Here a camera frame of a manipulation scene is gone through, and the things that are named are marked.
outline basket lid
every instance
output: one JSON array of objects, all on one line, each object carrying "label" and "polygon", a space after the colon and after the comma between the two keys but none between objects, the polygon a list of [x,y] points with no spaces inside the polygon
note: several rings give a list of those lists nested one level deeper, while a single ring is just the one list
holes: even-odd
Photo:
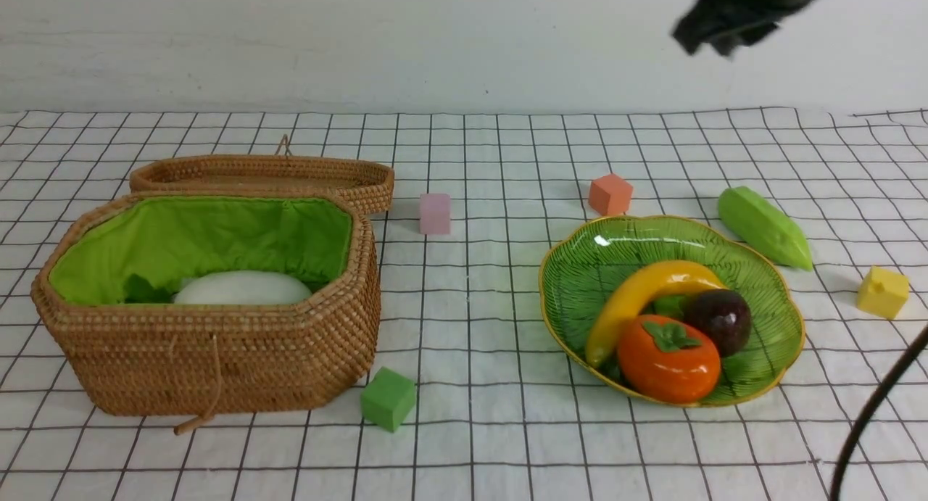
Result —
[{"label": "basket lid", "polygon": [[367,160],[298,157],[284,135],[273,155],[205,154],[153,162],[130,174],[129,188],[132,193],[232,190],[242,196],[274,190],[293,198],[324,190],[344,198],[362,214],[374,214],[392,204],[394,171]]}]

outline toy block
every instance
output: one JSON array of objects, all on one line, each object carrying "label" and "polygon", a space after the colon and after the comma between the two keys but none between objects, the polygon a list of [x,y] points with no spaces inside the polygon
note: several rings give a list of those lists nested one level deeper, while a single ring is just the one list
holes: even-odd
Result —
[{"label": "toy block", "polygon": [[384,431],[395,432],[415,406],[415,383],[381,368],[361,392],[361,415]]},{"label": "toy block", "polygon": [[871,267],[858,289],[858,309],[894,320],[908,302],[908,277],[894,270]]},{"label": "toy block", "polygon": [[422,234],[451,234],[451,196],[426,193],[418,197],[418,230]]},{"label": "toy block", "polygon": [[613,173],[596,178],[589,187],[589,206],[604,217],[626,214],[633,189],[632,184]]}]

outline orange cube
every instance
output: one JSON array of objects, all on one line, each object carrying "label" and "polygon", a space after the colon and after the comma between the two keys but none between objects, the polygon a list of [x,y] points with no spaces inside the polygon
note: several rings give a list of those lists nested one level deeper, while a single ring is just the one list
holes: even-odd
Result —
[{"label": "orange cube", "polygon": [[623,215],[629,212],[632,201],[632,184],[622,177],[610,173],[596,178],[589,187],[589,206],[604,217]]}]

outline dark purple fruit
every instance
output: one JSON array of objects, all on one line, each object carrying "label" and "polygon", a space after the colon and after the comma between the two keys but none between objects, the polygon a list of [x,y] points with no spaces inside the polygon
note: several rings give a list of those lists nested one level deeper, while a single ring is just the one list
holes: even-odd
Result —
[{"label": "dark purple fruit", "polygon": [[751,308],[742,295],[728,289],[705,291],[685,300],[683,323],[709,336],[722,358],[744,349],[751,338]]}]

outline wicker basket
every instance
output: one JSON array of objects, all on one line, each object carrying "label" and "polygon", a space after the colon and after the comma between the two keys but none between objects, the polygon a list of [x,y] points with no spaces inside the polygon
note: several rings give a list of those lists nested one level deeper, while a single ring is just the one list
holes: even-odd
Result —
[{"label": "wicker basket", "polygon": [[345,158],[295,157],[284,135],[272,155],[206,154],[159,160],[133,171],[137,191],[199,189],[249,194],[273,187],[281,196],[300,197],[320,190],[341,197],[362,214],[388,210],[394,198],[389,166]]},{"label": "wicker basket", "polygon": [[[279,190],[249,196],[281,197]],[[49,282],[83,234],[156,196],[241,196],[235,191],[157,191],[124,196],[80,217],[33,281],[32,298],[91,401],[110,415],[196,415],[180,433],[219,413],[308,410],[361,379],[374,360],[380,279],[370,221],[352,217],[344,272],[289,306],[79,306]]]}]

